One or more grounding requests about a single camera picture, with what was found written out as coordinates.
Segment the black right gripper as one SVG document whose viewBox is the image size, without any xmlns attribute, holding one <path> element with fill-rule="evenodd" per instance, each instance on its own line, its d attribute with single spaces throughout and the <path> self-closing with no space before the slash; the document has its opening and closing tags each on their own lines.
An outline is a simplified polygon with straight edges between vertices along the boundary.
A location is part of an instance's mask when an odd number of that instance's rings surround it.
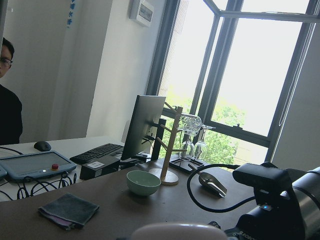
<svg viewBox="0 0 320 240">
<path fill-rule="evenodd" d="M 229 240 L 304 240 L 301 214 L 293 207 L 259 205 L 223 231 Z"/>
</svg>

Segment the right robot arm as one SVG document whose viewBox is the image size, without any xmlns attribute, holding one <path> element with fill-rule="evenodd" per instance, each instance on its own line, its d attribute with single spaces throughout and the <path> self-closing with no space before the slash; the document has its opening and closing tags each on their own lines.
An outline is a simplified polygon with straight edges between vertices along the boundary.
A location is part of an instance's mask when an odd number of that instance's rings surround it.
<svg viewBox="0 0 320 240">
<path fill-rule="evenodd" d="M 232 175 L 253 187 L 257 206 L 225 230 L 228 240 L 319 239 L 319 168 L 298 175 L 294 169 L 246 163 Z"/>
</svg>

